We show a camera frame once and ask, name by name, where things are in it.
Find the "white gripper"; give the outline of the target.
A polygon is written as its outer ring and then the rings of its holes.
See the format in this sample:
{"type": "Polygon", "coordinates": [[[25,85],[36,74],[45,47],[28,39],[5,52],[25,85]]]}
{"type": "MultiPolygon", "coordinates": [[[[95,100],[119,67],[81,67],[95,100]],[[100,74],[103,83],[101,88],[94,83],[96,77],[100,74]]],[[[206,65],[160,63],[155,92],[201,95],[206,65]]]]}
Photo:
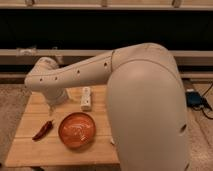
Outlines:
{"type": "Polygon", "coordinates": [[[58,105],[63,104],[69,99],[65,89],[48,89],[44,92],[46,103],[49,105],[49,114],[52,114],[58,105]]]}

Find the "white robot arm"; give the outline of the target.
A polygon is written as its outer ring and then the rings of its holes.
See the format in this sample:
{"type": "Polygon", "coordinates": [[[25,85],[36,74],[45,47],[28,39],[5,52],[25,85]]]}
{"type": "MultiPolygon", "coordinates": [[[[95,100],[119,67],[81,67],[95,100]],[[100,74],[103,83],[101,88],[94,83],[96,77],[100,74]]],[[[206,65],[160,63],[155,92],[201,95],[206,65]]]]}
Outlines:
{"type": "Polygon", "coordinates": [[[189,171],[187,106],[173,55],[156,43],[111,50],[60,68],[40,58],[25,85],[53,105],[69,87],[106,86],[106,109],[122,171],[189,171]]]}

